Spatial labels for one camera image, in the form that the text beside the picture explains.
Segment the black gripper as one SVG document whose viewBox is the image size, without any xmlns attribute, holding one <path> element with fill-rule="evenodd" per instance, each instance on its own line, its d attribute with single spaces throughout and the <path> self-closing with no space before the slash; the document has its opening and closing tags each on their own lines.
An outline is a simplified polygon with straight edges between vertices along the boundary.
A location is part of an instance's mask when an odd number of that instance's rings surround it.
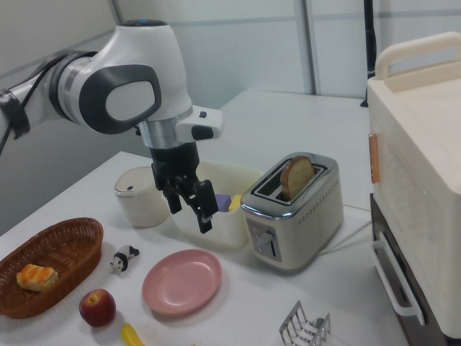
<svg viewBox="0 0 461 346">
<path fill-rule="evenodd" d="M 218 204 L 212 182 L 199 181 L 196 168 L 200 162 L 195 142 L 174 148 L 151 148 L 153 176 L 158 190 L 162 191 L 171 213 L 182 209 L 179 196 L 194 211 L 201 234 L 212 229 L 212 217 Z"/>
</svg>

